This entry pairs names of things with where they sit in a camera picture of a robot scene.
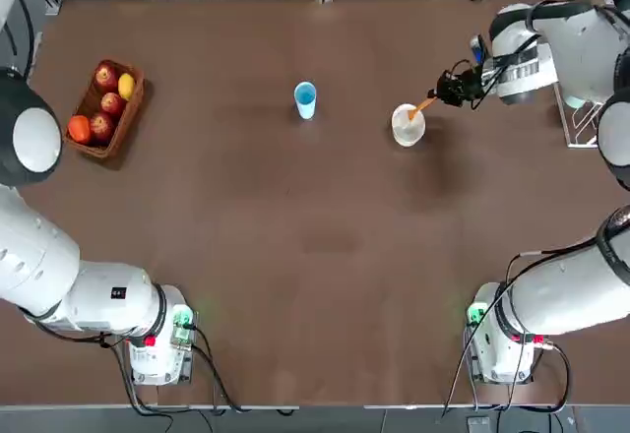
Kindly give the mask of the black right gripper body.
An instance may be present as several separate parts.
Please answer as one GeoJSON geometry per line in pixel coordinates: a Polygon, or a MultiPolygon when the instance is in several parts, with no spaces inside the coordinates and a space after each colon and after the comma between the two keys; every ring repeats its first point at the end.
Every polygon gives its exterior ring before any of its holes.
{"type": "Polygon", "coordinates": [[[473,102],[484,94],[481,71],[463,71],[456,74],[455,95],[459,103],[473,102]]]}

